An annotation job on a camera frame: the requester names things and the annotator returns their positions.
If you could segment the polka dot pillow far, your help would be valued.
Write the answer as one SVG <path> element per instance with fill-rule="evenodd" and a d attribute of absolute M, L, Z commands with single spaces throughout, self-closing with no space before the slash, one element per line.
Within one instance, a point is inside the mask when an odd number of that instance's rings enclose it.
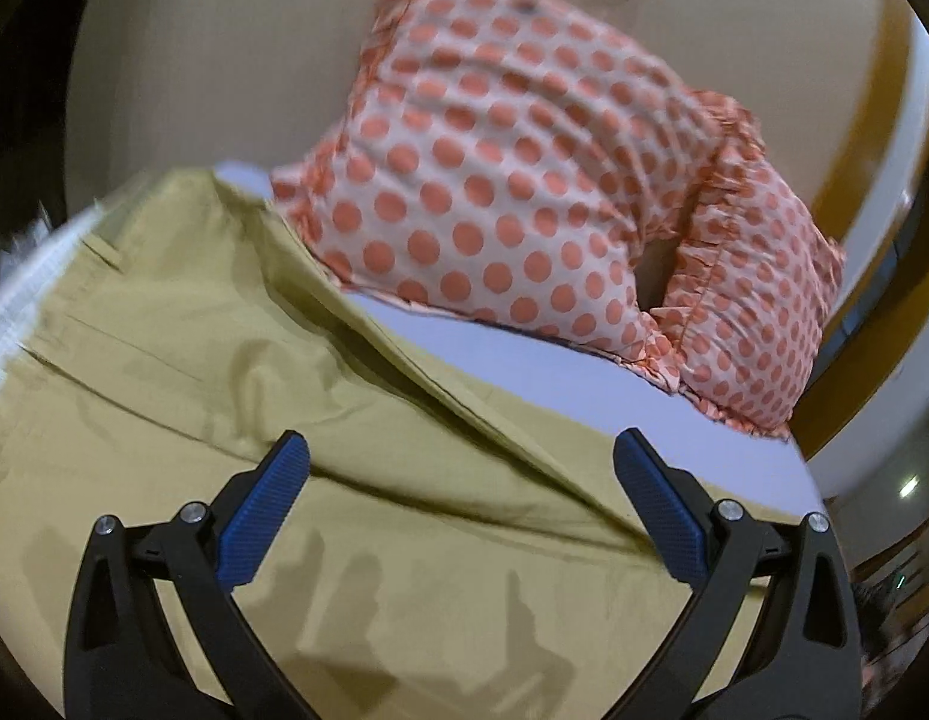
<path fill-rule="evenodd" d="M 653 317 L 671 342 L 679 392 L 705 416 L 788 437 L 845 254 L 768 161 L 754 115 L 723 94 L 695 98 L 721 140 Z"/>

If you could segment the white bed sheet mattress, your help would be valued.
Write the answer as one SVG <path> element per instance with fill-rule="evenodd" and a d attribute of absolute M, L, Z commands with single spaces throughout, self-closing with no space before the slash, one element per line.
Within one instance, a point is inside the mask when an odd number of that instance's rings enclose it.
<path fill-rule="evenodd" d="M 749 436 L 705 418 L 615 362 L 503 328 L 426 316 L 350 293 L 391 337 L 427 351 L 480 382 L 555 411 L 599 433 L 640 429 L 669 465 L 734 496 L 791 515 L 822 507 L 793 442 Z"/>

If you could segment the polka dot pillow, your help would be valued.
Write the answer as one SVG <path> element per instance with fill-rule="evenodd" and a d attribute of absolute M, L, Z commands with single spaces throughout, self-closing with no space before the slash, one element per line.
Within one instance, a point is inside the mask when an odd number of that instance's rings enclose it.
<path fill-rule="evenodd" d="M 342 119 L 270 182 L 341 283 L 611 356 L 676 390 L 636 265 L 721 130 L 663 60 L 563 0 L 378 0 Z"/>
<path fill-rule="evenodd" d="M 671 342 L 679 392 L 705 416 L 788 437 L 845 254 L 768 161 L 754 115 L 723 94 L 695 98 L 721 140 L 653 317 Z"/>

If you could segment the polka dot pillow near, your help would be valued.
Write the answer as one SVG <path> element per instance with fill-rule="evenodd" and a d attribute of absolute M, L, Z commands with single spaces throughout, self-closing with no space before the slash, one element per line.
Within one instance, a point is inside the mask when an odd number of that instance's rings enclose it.
<path fill-rule="evenodd" d="M 342 119 L 270 182 L 341 283 L 611 356 L 676 390 L 636 265 L 721 130 L 663 60 L 563 0 L 378 0 Z"/>

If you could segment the khaki yellow pants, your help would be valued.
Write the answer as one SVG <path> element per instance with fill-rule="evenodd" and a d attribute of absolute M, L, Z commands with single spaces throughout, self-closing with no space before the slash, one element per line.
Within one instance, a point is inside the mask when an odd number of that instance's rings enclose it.
<path fill-rule="evenodd" d="M 204 171 L 105 200 L 0 385 L 0 633 L 69 718 L 760 718 L 640 452 L 401 343 Z"/>

